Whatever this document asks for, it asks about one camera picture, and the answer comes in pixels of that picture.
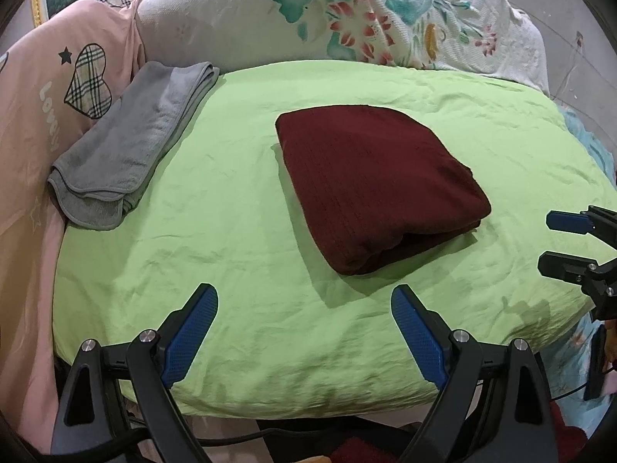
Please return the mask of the dark red knitted garment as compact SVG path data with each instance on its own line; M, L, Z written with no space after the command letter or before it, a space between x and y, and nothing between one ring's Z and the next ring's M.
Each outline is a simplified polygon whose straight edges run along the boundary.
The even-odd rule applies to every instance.
M329 266L364 275L480 226L473 171L422 123L381 106L315 106L275 122L308 231Z

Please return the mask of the lime green bed sheet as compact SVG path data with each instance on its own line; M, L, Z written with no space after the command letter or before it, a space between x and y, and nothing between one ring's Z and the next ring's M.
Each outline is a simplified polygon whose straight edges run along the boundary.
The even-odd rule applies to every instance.
M492 204L474 232L374 274L344 277L319 253L282 164L276 118L372 105L430 128ZM614 208L616 191L538 90L473 73L358 62L271 64L225 75L122 224L69 227L54 280L56 354L131 341L209 283L219 309L172 394L189 415L282 419L427 404L390 311L407 284L454 328L541 349L590 311L541 276L546 251L607 261L589 235L548 229L552 210Z

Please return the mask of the grey folded towel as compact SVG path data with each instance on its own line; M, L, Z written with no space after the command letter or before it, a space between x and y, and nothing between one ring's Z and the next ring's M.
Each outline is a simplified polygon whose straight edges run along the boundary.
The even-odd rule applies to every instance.
M146 63L110 111L53 162L47 179L75 226L109 231L134 210L220 69Z

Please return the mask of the pink heart-print pillow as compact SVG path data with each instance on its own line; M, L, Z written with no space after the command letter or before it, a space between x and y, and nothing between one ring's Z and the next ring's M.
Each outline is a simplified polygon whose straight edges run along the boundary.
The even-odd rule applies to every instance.
M47 178L144 64L139 2L78 0L1 58L1 413L42 453L59 405L51 320L65 229Z

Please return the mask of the white floral quilt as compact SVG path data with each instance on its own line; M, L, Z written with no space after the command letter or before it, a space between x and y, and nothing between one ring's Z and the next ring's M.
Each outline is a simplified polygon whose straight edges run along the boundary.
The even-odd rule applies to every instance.
M542 36L508 0L141 0L136 21L169 66L355 61L549 88Z

